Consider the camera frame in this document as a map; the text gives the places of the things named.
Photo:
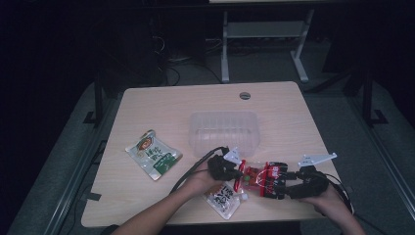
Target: desk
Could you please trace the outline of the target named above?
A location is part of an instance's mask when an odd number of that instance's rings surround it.
[[[251,99],[242,100],[241,92]],[[86,227],[121,224],[165,197],[198,158],[192,155],[188,132],[190,115],[199,111],[254,111],[260,143],[252,162],[278,161],[298,170],[304,154],[327,150],[294,82],[265,82],[180,87],[134,88],[125,91],[81,222]],[[124,151],[149,129],[183,158],[158,181],[151,179]],[[335,176],[331,161],[318,170]],[[168,224],[298,220],[321,217],[308,204],[251,195],[229,220],[224,220],[203,198],[184,205]]]

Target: gray floor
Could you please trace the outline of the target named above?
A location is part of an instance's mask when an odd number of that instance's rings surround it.
[[[231,55],[230,83],[292,80],[303,90],[333,75],[321,72],[330,43],[308,42],[301,59],[310,81],[300,83],[289,54],[293,45],[280,41],[268,43],[267,47],[250,47],[245,50],[251,52],[247,55]],[[191,61],[174,66],[180,72],[177,85],[218,83],[214,75],[220,76],[218,52],[207,55],[206,67],[193,65]],[[167,75],[170,84],[177,79],[173,70]],[[411,170],[415,164],[415,130],[396,109],[389,93],[376,83],[373,107],[384,113],[389,124],[368,128],[359,113],[361,95],[345,97],[341,92],[345,82],[342,80],[319,94],[304,94],[304,99],[328,151],[339,155],[334,164],[351,191],[357,215],[386,234],[413,234],[415,222],[408,210],[411,205],[405,203],[405,195],[398,190],[402,181],[396,183],[395,175],[385,163],[393,162],[408,188],[415,188],[412,180],[415,173]],[[103,228],[84,228],[79,222],[85,206],[82,196],[89,192],[98,168],[97,164],[89,163],[100,143],[108,139],[121,97],[122,94],[116,100],[105,99],[104,121],[94,128],[92,124],[83,123],[86,114],[94,110],[93,85],[85,90],[10,234],[100,234]],[[100,156],[97,157],[95,163],[99,162]],[[82,170],[77,171],[80,168],[88,170],[84,177]],[[73,190],[71,186],[76,178],[82,183]],[[71,201],[67,195],[76,195],[76,198]],[[368,234],[382,234],[363,220],[361,223]],[[340,234],[327,219],[302,221],[301,230],[304,235]]]

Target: snack bag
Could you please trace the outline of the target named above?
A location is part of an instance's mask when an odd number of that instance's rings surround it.
[[[214,208],[224,219],[229,219],[241,205],[241,199],[246,200],[246,194],[236,194],[232,187],[224,182],[218,187],[211,188],[204,194],[208,204]]]
[[[183,157],[181,152],[158,139],[152,129],[125,151],[154,180],[158,180]]]
[[[240,164],[239,171],[244,175],[234,184],[235,192],[240,190],[255,190],[260,197],[272,199],[284,199],[284,188],[286,185],[287,164],[266,162]]]

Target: plastic tray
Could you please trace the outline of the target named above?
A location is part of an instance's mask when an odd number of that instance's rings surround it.
[[[223,146],[238,147],[242,158],[251,157],[259,145],[259,128],[255,112],[196,112],[190,117],[189,143],[196,157]]]

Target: person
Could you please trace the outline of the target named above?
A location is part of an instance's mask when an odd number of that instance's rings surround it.
[[[201,164],[176,191],[128,219],[112,234],[159,234],[181,206],[192,198],[203,195],[211,187],[223,183],[214,180],[207,169],[207,163]],[[329,185],[328,189],[318,197],[303,198],[299,201],[314,205],[316,211],[325,214],[337,224],[344,235],[365,234],[333,186]]]

